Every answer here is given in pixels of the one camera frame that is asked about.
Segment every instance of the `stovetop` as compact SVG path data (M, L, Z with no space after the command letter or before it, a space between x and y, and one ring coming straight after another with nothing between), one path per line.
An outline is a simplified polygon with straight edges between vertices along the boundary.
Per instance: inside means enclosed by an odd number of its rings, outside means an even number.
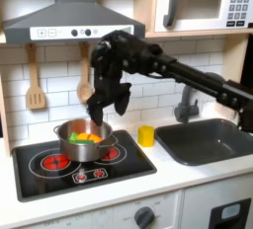
M103 159L91 163L68 161L60 153L58 141L15 148L18 200L36 200L156 172L126 131L115 131L114 136L119 143Z

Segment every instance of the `silver pot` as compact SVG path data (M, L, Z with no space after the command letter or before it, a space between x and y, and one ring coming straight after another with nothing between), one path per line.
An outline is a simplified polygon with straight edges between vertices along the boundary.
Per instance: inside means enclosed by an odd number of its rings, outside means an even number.
M105 122L98 126L94 121L84 118L74 119L59 125L53 130L60 143L61 152L71 161L91 162L97 161L105 156L110 148L118 143L113 136L112 128ZM72 132L90 133L100 136L103 140L94 144L72 144L69 136Z

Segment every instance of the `wooden spatula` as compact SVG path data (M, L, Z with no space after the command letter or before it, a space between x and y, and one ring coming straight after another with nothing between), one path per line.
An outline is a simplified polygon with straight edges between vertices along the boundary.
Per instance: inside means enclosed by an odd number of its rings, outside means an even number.
M93 89L89 83L89 44L85 42L80 43L80 51L82 56L81 67L81 81L77 87L77 95L80 103L86 104L87 100L91 97Z
M26 45L26 50L28 54L31 83L30 89L26 95L27 108L41 109L45 107L45 97L38 82L38 69L36 63L37 47L33 43L29 43Z

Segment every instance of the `orange vegetable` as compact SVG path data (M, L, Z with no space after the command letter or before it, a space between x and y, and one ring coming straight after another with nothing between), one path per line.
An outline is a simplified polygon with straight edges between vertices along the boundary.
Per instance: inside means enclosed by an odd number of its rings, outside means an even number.
M77 140L93 140L94 143L98 143L98 142L102 141L102 138L98 135L95 135L95 134L89 134L89 133L82 132L77 136Z

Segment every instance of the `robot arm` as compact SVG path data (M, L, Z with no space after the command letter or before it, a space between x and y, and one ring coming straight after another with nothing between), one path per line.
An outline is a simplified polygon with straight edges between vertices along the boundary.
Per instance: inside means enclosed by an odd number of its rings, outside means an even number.
M103 121L103 108L114 104L119 115L127 109L131 84L121 84L125 71L156 79L173 78L209 94L222 105L239 112L240 129L253 132L253 93L250 90L179 63L164 54L158 44L148 44L126 32L115 31L96 46L91 64L95 68L95 93L87 105L89 115L99 125Z

